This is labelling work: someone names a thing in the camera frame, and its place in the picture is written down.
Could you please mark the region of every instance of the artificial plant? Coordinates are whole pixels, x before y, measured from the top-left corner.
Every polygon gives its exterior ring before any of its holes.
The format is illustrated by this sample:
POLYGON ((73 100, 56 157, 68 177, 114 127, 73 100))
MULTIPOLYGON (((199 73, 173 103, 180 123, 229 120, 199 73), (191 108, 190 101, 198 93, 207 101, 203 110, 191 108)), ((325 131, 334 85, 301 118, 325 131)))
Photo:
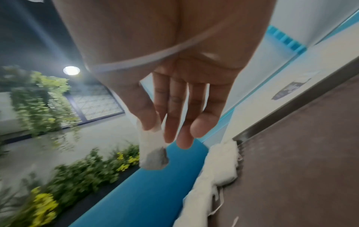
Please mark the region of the artificial plant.
POLYGON ((22 70, 18 66, 3 69, 0 89, 10 91, 12 106, 24 129, 33 137, 52 132, 49 137, 56 147, 70 148, 62 127, 69 126, 77 140, 79 119, 64 96, 70 88, 68 80, 22 70))

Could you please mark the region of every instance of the ceiling light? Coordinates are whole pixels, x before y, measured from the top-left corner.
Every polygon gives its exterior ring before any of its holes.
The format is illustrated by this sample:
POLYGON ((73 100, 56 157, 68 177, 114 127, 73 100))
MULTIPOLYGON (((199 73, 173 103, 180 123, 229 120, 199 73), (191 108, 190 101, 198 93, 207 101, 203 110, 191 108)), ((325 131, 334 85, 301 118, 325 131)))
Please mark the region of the ceiling light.
POLYGON ((64 68, 64 73, 69 76, 75 76, 75 75, 79 74, 79 72, 80 72, 80 69, 75 66, 66 66, 64 68))

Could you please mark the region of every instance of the human hand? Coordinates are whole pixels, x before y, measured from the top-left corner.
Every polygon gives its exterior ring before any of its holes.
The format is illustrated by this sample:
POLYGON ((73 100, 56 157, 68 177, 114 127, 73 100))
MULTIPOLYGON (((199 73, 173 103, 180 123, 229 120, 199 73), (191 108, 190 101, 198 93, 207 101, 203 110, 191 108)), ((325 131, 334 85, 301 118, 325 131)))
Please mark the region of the human hand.
POLYGON ((234 15, 196 46, 140 67, 98 74, 137 116, 145 130, 167 115, 165 141, 175 139, 189 89, 188 110, 177 144, 189 148, 217 123, 233 82, 268 26, 275 0, 54 0, 84 61, 93 65, 132 59, 186 41, 234 15), (153 73, 154 103, 139 85, 153 73), (209 97, 205 103, 206 85, 209 97))

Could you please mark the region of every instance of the dark metal edge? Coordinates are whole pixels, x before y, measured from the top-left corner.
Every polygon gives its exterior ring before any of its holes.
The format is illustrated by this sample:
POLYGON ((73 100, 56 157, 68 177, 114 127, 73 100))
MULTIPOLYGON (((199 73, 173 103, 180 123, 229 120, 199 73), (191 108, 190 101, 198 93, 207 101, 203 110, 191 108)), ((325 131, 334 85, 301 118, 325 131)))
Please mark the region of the dark metal edge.
POLYGON ((298 110, 299 108, 305 106, 316 98, 324 95, 326 92, 332 90, 338 85, 344 83, 350 78, 359 74, 359 57, 350 61, 345 66, 341 67, 327 78, 318 82, 313 87, 309 88, 302 94, 295 97, 293 100, 289 101, 267 117, 258 121, 254 125, 250 126, 237 136, 233 138, 233 140, 237 141, 237 144, 241 144, 242 142, 248 140, 254 135, 260 133, 261 131, 267 129, 271 125, 280 121, 284 117, 298 110))

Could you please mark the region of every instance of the brown surface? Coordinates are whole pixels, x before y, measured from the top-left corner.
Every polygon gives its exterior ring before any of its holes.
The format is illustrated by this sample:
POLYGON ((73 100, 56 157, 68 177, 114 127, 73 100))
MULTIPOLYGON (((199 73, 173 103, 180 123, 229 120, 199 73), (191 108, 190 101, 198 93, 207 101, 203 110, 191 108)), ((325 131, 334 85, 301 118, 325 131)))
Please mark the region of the brown surface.
POLYGON ((359 227, 359 76, 245 141, 209 227, 359 227))

